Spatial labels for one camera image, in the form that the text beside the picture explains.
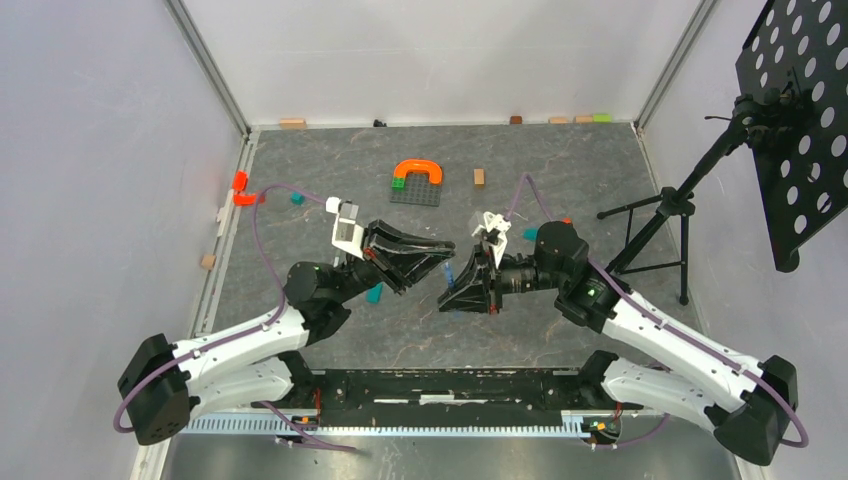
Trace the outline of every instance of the white wall panel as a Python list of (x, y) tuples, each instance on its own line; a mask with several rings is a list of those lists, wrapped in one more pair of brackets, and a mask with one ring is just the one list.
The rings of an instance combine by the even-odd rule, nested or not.
[(0, 478), (128, 478), (116, 382), (186, 333), (239, 135), (162, 2), (4, 1), (0, 30)]
[(697, 0), (187, 0), (253, 124), (632, 119)]
[[(679, 185), (724, 130), (724, 122), (707, 122), (703, 117), (730, 114), (739, 94), (734, 64), (764, 4), (720, 2), (681, 67), (645, 132), (660, 184)], [(793, 40), (790, 32), (782, 35), (780, 41), (797, 47), (792, 43), (797, 37)], [(781, 447), (772, 476), (842, 478), (842, 432), (848, 428), (848, 378), (842, 372), (848, 360), (844, 345), (848, 215), (835, 219), (801, 247), (801, 265), (795, 272), (779, 273), (758, 188), (751, 151), (742, 147), (723, 159), (695, 190), (698, 210), (690, 222), (692, 295), (717, 340), (763, 359), (779, 354), (798, 368), (799, 414), (811, 443), (806, 450)], [(788, 435), (797, 438), (791, 427)]]

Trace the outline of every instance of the orange block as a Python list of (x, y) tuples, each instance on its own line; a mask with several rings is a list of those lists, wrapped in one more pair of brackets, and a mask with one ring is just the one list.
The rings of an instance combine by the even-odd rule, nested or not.
[(233, 190), (241, 192), (245, 188), (247, 188), (247, 172), (239, 170), (236, 172), (236, 176), (233, 177)]
[(433, 185), (442, 184), (442, 167), (432, 160), (407, 158), (395, 167), (394, 178), (406, 178), (409, 173), (426, 173)]
[[(233, 204), (237, 207), (247, 207), (249, 205), (253, 205), (256, 202), (255, 193), (251, 193), (249, 195), (243, 193), (233, 194)], [(259, 203), (265, 203), (265, 197), (259, 199)]]

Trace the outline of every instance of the teal block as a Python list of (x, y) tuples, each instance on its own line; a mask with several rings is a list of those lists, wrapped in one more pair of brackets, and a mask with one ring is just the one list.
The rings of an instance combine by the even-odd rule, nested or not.
[(365, 301), (368, 303), (379, 303), (380, 295), (383, 293), (383, 284), (378, 283), (376, 287), (368, 290), (368, 293), (365, 294)]

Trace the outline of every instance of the wooden block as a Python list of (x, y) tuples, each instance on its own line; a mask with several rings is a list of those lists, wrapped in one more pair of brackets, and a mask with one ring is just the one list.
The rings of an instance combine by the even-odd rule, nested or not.
[(204, 270), (212, 270), (215, 267), (215, 255), (204, 255), (202, 259), (200, 259), (200, 266), (203, 267)]
[(283, 118), (280, 119), (280, 128), (283, 130), (302, 130), (306, 128), (305, 118)]

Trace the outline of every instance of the purple cable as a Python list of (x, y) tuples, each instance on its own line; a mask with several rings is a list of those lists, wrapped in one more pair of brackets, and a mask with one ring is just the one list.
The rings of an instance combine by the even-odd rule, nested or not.
[(660, 423), (658, 423), (656, 427), (652, 428), (650, 432), (648, 432), (648, 433), (646, 433), (646, 434), (644, 434), (640, 437), (636, 437), (636, 438), (633, 438), (631, 440), (627, 440), (627, 441), (624, 441), (624, 442), (615, 442), (611, 445), (601, 445), (601, 444), (596, 443), (595, 449), (596, 450), (618, 450), (618, 449), (621, 449), (621, 448), (626, 448), (626, 447), (630, 447), (632, 445), (636, 445), (637, 443), (644, 442), (645, 440), (650, 440), (650, 439), (654, 438), (658, 433), (660, 433), (663, 429), (665, 429), (665, 427), (668, 425), (669, 419), (671, 419), (671, 415), (666, 413), (665, 415), (663, 415), (663, 418), (662, 418), (662, 420), (660, 420)]
[(283, 415), (283, 412), (277, 410), (277, 407), (272, 405), (271, 402), (264, 402), (263, 401), (263, 402), (259, 402), (259, 403), (262, 404), (263, 407), (274, 412), (274, 415), (280, 417), (280, 420), (282, 420), (286, 425), (288, 425), (289, 428), (291, 428), (295, 432), (299, 433), (307, 441), (316, 443), (315, 445), (306, 445), (306, 444), (303, 444), (303, 443), (292, 443), (291, 445), (293, 447), (316, 448), (318, 450), (335, 450), (337, 452), (355, 452), (356, 451), (355, 447), (348, 447), (346, 445), (335, 445), (335, 444), (332, 444), (332, 443), (327, 443), (327, 442), (319, 439), (318, 437), (315, 437), (313, 435), (306, 433), (306, 431), (303, 428), (301, 428), (298, 424), (296, 424), (296, 423), (292, 422), (291, 420), (289, 420), (288, 418), (286, 418), (286, 416)]
[[(601, 275), (601, 277), (603, 277), (604, 280), (606, 280), (607, 283), (609, 283), (610, 286), (612, 286), (613, 290), (615, 290), (615, 292), (618, 293), (619, 296), (621, 296), (621, 298), (625, 302), (627, 302), (628, 304), (630, 304), (630, 306), (632, 306), (633, 308), (638, 310), (639, 313), (642, 314), (642, 316), (644, 316), (645, 318), (650, 320), (655, 325), (662, 325), (662, 320), (660, 320), (659, 317), (657, 317), (653, 313), (649, 312), (648, 309), (639, 305), (639, 303), (637, 303), (635, 300), (630, 298), (630, 295), (628, 295), (627, 292), (625, 292), (624, 289), (622, 289), (618, 285), (618, 283), (612, 278), (612, 276), (610, 274), (608, 274), (606, 272), (606, 270), (602, 266), (600, 266), (597, 262), (595, 262), (592, 259), (589, 259), (589, 263), (592, 265), (592, 267), (595, 270), (597, 270), (597, 272)], [(681, 340), (692, 345), (693, 347), (697, 348), (698, 350), (700, 350), (700, 351), (706, 353), (707, 355), (715, 358), (716, 360), (724, 363), (725, 365), (729, 366), (731, 369), (733, 369), (737, 372), (742, 370), (742, 365), (740, 365), (739, 363), (734, 362), (732, 359), (728, 358), (724, 354), (713, 350), (712, 348), (708, 347), (707, 345), (704, 345), (703, 343), (701, 343), (697, 339), (690, 337), (689, 335), (687, 335), (682, 330), (675, 328), (673, 325), (666, 325), (662, 328), (664, 328), (665, 330), (668, 330), (675, 337), (680, 338)], [(789, 406), (788, 403), (786, 403), (786, 400), (784, 400), (783, 397), (781, 397), (780, 394), (777, 393), (777, 391), (771, 385), (766, 383), (765, 380), (754, 375), (750, 371), (745, 370), (744, 372), (742, 372), (742, 375), (744, 375), (745, 378), (753, 381), (754, 383), (757, 384), (757, 386), (759, 386), (763, 390), (765, 390), (766, 393), (768, 393), (774, 399), (774, 401), (777, 402), (778, 405), (780, 405), (780, 408), (782, 408), (783, 411), (786, 412), (786, 415), (789, 416), (789, 420), (792, 422), (793, 425), (795, 425), (795, 429), (798, 430), (798, 435), (801, 437), (801, 440), (795, 441), (795, 440), (781, 439), (780, 443), (782, 443), (783, 445), (786, 445), (786, 446), (789, 446), (789, 447), (795, 447), (795, 448), (804, 448), (807, 445), (809, 445), (810, 437), (807, 434), (807, 429), (804, 428), (804, 425), (801, 423), (801, 419), (798, 418), (798, 415), (795, 413), (795, 410), (792, 410), (792, 407)]]
[[(522, 175), (521, 179), (518, 181), (518, 188), (516, 189), (515, 196), (512, 197), (512, 204), (510, 205), (509, 212), (507, 212), (507, 214), (506, 214), (506, 216), (504, 216), (504, 218), (508, 220), (509, 217), (512, 215), (513, 210), (515, 210), (515, 206), (518, 203), (518, 197), (521, 194), (521, 186), (522, 186), (521, 182), (525, 178), (527, 179), (527, 183), (529, 183), (530, 187), (533, 189), (533, 193), (536, 195), (536, 201), (539, 203), (539, 207), (542, 209), (542, 212), (544, 212), (545, 216), (548, 217), (548, 220), (554, 221), (554, 216), (551, 215), (550, 210), (548, 210), (548, 208), (545, 206), (545, 202), (542, 200), (541, 194), (539, 194), (539, 191), (536, 189), (536, 185), (533, 182), (533, 179), (530, 178), (530, 175), (527, 174), (527, 173)], [(618, 285), (618, 283), (612, 278), (612, 276), (610, 274), (607, 273), (607, 271), (600, 264), (598, 264), (597, 262), (595, 262), (591, 258), (589, 259), (589, 264), (592, 266), (592, 268), (597, 270), (597, 272), (601, 275), (601, 277), (603, 277), (603, 279), (607, 283), (610, 284), (612, 289), (615, 290), (615, 292), (625, 302), (627, 302), (630, 306), (632, 306), (633, 308), (638, 310), (639, 313), (641, 313), (645, 318), (647, 318), (648, 320), (650, 320), (654, 324), (662, 325), (662, 320), (660, 320), (659, 317), (657, 317), (653, 313), (649, 312), (645, 307), (639, 305), (635, 300), (630, 298), (630, 295), (628, 295), (627, 292), (625, 292), (624, 289), (622, 289)], [(707, 345), (704, 345), (699, 340), (690, 337), (689, 335), (687, 335), (682, 330), (675, 328), (673, 325), (666, 325), (662, 328), (665, 328), (666, 330), (671, 332), (674, 336), (682, 339), (683, 341), (694, 346), (698, 350), (701, 350), (702, 352), (706, 353), (707, 355), (709, 355), (709, 356), (715, 358), (716, 360), (726, 364), (731, 369), (733, 369), (737, 372), (742, 369), (742, 365), (740, 365), (739, 363), (734, 362), (733, 360), (731, 360), (730, 358), (728, 358), (724, 354), (713, 350), (712, 348), (710, 348)], [(807, 429), (804, 428), (804, 424), (801, 423), (801, 419), (795, 413), (795, 410), (793, 410), (792, 407), (788, 403), (786, 403), (786, 400), (784, 400), (783, 397), (781, 397), (780, 394), (777, 393), (777, 390), (775, 390), (771, 385), (766, 383), (765, 380), (754, 375), (753, 373), (751, 373), (748, 370), (745, 370), (741, 374), (745, 378), (753, 381), (754, 383), (757, 384), (757, 386), (759, 386), (763, 390), (765, 390), (766, 393), (768, 393), (774, 399), (774, 401), (777, 402), (778, 405), (780, 405), (780, 408), (782, 408), (783, 411), (786, 412), (786, 415), (789, 417), (789, 421), (791, 421), (792, 424), (795, 425), (795, 429), (798, 430), (798, 435), (801, 437), (800, 440), (795, 441), (795, 440), (786, 440), (786, 439), (782, 438), (780, 440), (780, 443), (783, 444), (783, 445), (789, 446), (789, 447), (794, 447), (794, 448), (804, 448), (807, 445), (809, 445), (810, 437), (807, 434)], [(645, 435), (643, 435), (639, 438), (635, 438), (633, 440), (628, 440), (627, 442), (625, 442), (625, 444), (632, 445), (634, 443), (641, 442), (642, 440), (645, 440), (647, 438), (654, 436), (659, 430), (661, 430), (659, 427), (661, 427), (663, 425), (663, 423), (665, 423), (665, 420), (666, 419), (663, 419), (663, 422), (660, 423), (660, 425), (657, 425), (657, 428), (655, 428), (654, 430), (651, 430), (650, 432), (648, 432), (647, 434), (645, 434)]]
[[(280, 280), (280, 277), (277, 275), (277, 272), (274, 271), (274, 266), (271, 264), (271, 261), (268, 260), (268, 256), (265, 254), (265, 251), (262, 248), (262, 242), (259, 240), (259, 231), (258, 231), (257, 226), (256, 226), (256, 213), (259, 211), (259, 203), (260, 203), (258, 201), (258, 199), (264, 198), (265, 194), (268, 193), (269, 190), (272, 190), (274, 188), (287, 188), (289, 190), (297, 192), (297, 193), (303, 195), (304, 197), (306, 197), (310, 200), (316, 201), (318, 203), (323, 204), (323, 203), (327, 202), (326, 199), (323, 199), (323, 198), (319, 197), (318, 195), (315, 195), (314, 193), (304, 192), (301, 189), (299, 189), (299, 188), (297, 188), (293, 185), (289, 185), (287, 183), (278, 183), (278, 184), (275, 184), (275, 185), (265, 187), (265, 189), (263, 189), (256, 196), (257, 201), (253, 205), (253, 218), (252, 218), (253, 239), (256, 242), (256, 248), (259, 250), (259, 256), (262, 257), (262, 262), (268, 268), (268, 271), (271, 272), (271, 276), (274, 278), (274, 283), (277, 285), (277, 288), (279, 288), (279, 290), (280, 290), (280, 304), (277, 307), (277, 311), (274, 312), (274, 315), (272, 315), (271, 318), (269, 318), (265, 322), (262, 322), (261, 324), (256, 325), (254, 327), (248, 328), (247, 330), (243, 330), (241, 332), (234, 333), (234, 334), (232, 334), (228, 337), (219, 338), (218, 340), (215, 340), (214, 342), (210, 342), (206, 345), (203, 345), (202, 347), (197, 348), (197, 351), (200, 352), (200, 353), (208, 352), (209, 350), (211, 350), (215, 347), (224, 345), (225, 343), (230, 343), (230, 342), (238, 340), (240, 338), (244, 338), (244, 337), (246, 337), (246, 336), (248, 336), (252, 333), (258, 332), (258, 331), (262, 330), (263, 326), (271, 325), (272, 323), (277, 321), (277, 319), (280, 318), (280, 316), (286, 310), (286, 294), (283, 291), (283, 282)], [(127, 394), (126, 398), (124, 398), (124, 400), (121, 402), (121, 404), (118, 405), (118, 410), (115, 412), (115, 416), (112, 418), (112, 427), (115, 429), (115, 431), (117, 431), (118, 433), (131, 433), (131, 432), (135, 431), (135, 429), (133, 427), (125, 427), (125, 426), (121, 425), (121, 417), (124, 415), (124, 412), (127, 410), (127, 406), (129, 406), (130, 402), (132, 402), (133, 399), (135, 399), (135, 397), (138, 396), (138, 393), (141, 392), (141, 390), (143, 390), (144, 387), (149, 385), (150, 382), (152, 382), (155, 378), (159, 377), (159, 375), (162, 375), (163, 373), (170, 370), (171, 368), (174, 368), (175, 366), (179, 365), (180, 363), (182, 363), (186, 360), (189, 360), (193, 356), (194, 356), (194, 351), (191, 351), (191, 352), (188, 352), (184, 355), (181, 355), (181, 356), (179, 356), (179, 357), (177, 357), (173, 360), (170, 360), (170, 361), (166, 362), (164, 365), (162, 365), (161, 367), (159, 367), (156, 370), (154, 370), (153, 372), (151, 372), (148, 376), (144, 377), (144, 379), (142, 379), (142, 381), (138, 382), (138, 384), (135, 387), (133, 387), (132, 390), (130, 390), (130, 393)]]
[(512, 196), (512, 203), (509, 204), (509, 210), (506, 212), (506, 215), (504, 215), (504, 220), (509, 221), (512, 214), (515, 212), (515, 207), (518, 205), (518, 197), (521, 196), (521, 187), (524, 186), (524, 180), (527, 180), (527, 183), (530, 184), (530, 188), (533, 190), (533, 195), (536, 196), (536, 202), (539, 204), (539, 207), (542, 208), (542, 212), (546, 217), (548, 217), (548, 220), (553, 221), (554, 216), (551, 215), (551, 211), (548, 210), (548, 207), (545, 205), (545, 201), (542, 199), (542, 194), (540, 194), (539, 189), (536, 188), (536, 182), (533, 180), (533, 177), (526, 172), (518, 179), (518, 187), (515, 189), (515, 195)]

